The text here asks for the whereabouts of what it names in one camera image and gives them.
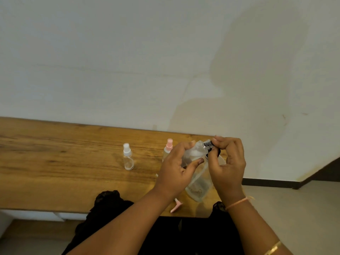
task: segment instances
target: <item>hand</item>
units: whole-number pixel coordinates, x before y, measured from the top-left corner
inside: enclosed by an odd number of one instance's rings
[[[228,206],[244,198],[242,179],[245,159],[242,141],[238,138],[217,136],[211,141],[215,147],[208,154],[209,172],[218,195],[224,205]],[[226,165],[219,165],[216,147],[226,150],[228,155]]]
[[[186,169],[181,167],[185,150],[192,148],[194,145],[195,141],[180,142],[171,150],[162,163],[154,190],[164,195],[165,198],[169,199],[169,202],[188,186],[196,168],[204,162],[203,158],[199,158],[191,162]]]

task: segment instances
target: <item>wooden table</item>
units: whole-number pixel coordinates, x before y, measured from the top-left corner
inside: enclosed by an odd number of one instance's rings
[[[135,202],[154,186],[168,138],[211,137],[0,117],[0,208],[88,213],[106,190]],[[131,171],[123,165],[125,142],[134,153]],[[184,204],[174,216],[207,217],[219,197],[211,189],[202,203],[185,191],[178,199]]]

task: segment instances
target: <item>bracelet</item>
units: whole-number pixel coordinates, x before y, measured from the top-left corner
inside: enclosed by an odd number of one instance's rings
[[[265,255],[270,255],[272,254],[274,251],[276,251],[278,249],[278,247],[281,245],[281,241],[278,241],[269,251],[267,251],[265,253]]]
[[[237,201],[237,202],[235,202],[235,203],[232,203],[231,205],[227,206],[227,207],[225,208],[225,210],[228,210],[229,208],[231,208],[231,207],[233,207],[233,206],[235,206],[235,205],[237,205],[237,204],[239,204],[239,203],[241,203],[241,202],[243,202],[243,201],[245,201],[245,200],[248,200],[248,197],[245,197],[244,199],[241,199],[241,200],[239,200],[239,201]]]

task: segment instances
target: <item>forearm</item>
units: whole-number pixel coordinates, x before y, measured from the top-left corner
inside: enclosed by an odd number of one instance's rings
[[[151,190],[68,254],[137,254],[153,223],[170,202]]]
[[[240,194],[238,197],[233,197],[232,203],[244,197],[243,194]],[[232,204],[230,200],[231,199],[228,199],[226,201],[226,206]],[[263,255],[279,241],[277,235],[249,201],[243,201],[232,206],[228,209],[228,212],[240,234],[245,254]],[[274,254],[284,255],[292,253],[282,244]]]

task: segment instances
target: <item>floor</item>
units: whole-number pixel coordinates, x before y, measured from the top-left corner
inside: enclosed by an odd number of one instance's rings
[[[255,208],[295,255],[339,254],[340,183],[312,181],[300,190],[245,186]],[[7,238],[1,255],[59,255],[68,241]]]

